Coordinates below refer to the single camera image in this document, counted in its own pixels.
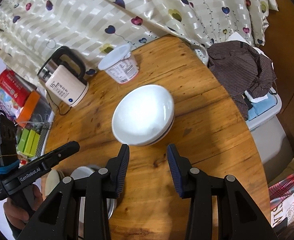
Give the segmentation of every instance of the round wooden table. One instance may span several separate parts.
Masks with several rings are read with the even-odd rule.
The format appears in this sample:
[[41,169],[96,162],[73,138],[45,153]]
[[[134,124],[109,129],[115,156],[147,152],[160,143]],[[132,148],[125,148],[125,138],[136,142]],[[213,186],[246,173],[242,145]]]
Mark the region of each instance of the round wooden table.
[[[175,143],[181,156],[208,175],[236,176],[270,221],[267,182],[251,133],[209,69],[173,36],[159,38],[133,54],[139,74],[118,85],[99,72],[79,105],[66,116],[56,116],[46,146],[48,152],[68,141],[79,142],[79,153],[56,166],[65,175],[82,165],[104,166],[121,146],[111,131],[111,118],[121,99],[147,84],[170,91],[175,121],[169,134],[151,146],[130,146],[124,196],[110,219],[112,239],[184,239],[190,200],[180,199],[175,192],[166,160],[169,143]],[[213,200],[213,239],[217,239]]]

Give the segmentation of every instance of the orange lid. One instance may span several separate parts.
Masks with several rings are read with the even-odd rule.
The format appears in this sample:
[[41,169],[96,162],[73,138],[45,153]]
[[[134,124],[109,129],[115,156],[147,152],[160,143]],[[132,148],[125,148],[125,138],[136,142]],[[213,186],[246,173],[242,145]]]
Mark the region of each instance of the orange lid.
[[40,95],[36,91],[32,91],[29,95],[19,117],[17,118],[16,122],[22,127],[25,128],[25,122],[28,122],[31,118],[31,115],[39,101]]

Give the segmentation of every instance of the blue cloth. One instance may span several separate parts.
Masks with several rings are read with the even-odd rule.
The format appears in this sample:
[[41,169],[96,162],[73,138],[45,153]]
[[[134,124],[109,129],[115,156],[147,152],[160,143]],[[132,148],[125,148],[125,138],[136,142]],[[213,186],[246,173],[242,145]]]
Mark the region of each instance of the blue cloth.
[[248,120],[247,121],[250,121],[250,120],[254,119],[255,117],[257,117],[257,114],[255,112],[254,107],[252,107],[250,110],[248,110]]
[[267,93],[267,97],[268,99],[262,100],[258,103],[252,103],[253,109],[255,110],[257,116],[266,112],[268,109],[271,109],[273,106],[276,106],[276,98],[270,93]]
[[14,168],[19,167],[20,160],[16,160],[14,163],[5,166],[0,167],[0,174],[7,174],[9,171],[12,171]]
[[250,120],[253,120],[255,117],[271,109],[273,106],[276,106],[277,104],[276,98],[270,93],[267,93],[267,97],[268,97],[267,99],[262,100],[258,103],[252,103],[253,107],[250,110],[248,110],[247,122]]

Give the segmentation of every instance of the white lid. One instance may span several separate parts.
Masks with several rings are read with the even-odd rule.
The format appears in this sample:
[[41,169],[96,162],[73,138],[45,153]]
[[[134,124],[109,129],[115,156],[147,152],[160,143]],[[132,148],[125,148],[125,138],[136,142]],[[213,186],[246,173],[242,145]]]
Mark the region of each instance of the white lid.
[[113,51],[109,52],[98,64],[99,70],[105,70],[112,65],[116,64],[118,61],[122,60],[129,52],[131,45],[125,44],[116,47]]

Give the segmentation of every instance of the electric kettle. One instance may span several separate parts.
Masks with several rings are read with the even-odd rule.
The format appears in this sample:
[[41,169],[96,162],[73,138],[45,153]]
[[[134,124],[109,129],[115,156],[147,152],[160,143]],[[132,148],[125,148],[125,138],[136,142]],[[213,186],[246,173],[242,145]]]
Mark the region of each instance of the electric kettle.
[[[80,69],[77,73],[61,57],[68,56]],[[38,72],[46,87],[67,105],[76,106],[86,95],[89,83],[84,79],[86,67],[82,60],[66,46],[57,49]]]

